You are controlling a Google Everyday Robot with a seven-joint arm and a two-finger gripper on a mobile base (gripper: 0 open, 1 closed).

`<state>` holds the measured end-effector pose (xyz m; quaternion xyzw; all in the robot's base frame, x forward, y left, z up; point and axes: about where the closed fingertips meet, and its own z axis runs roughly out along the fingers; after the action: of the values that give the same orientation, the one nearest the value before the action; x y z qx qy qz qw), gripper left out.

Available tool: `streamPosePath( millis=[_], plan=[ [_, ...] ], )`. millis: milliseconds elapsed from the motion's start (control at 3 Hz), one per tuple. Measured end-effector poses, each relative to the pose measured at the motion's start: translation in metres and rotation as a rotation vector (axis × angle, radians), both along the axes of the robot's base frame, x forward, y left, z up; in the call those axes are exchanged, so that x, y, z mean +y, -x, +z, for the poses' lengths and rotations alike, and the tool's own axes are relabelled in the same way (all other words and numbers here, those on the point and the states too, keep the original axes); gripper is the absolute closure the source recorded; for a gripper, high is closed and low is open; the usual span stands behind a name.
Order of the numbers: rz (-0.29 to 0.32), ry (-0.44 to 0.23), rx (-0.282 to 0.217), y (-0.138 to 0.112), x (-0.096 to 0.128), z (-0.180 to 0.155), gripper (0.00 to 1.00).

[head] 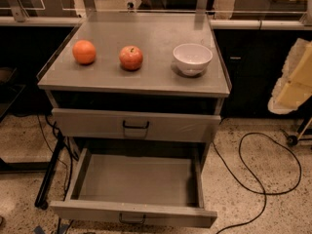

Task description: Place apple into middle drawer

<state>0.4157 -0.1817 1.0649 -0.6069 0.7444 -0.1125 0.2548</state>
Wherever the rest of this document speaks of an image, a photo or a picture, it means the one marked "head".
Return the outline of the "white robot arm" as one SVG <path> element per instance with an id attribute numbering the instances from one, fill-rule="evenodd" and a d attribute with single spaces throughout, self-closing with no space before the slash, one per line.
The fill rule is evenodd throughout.
<path id="1" fill-rule="evenodd" d="M 312 42 L 298 38 L 291 47 L 267 108 L 289 114 L 312 97 Z"/>

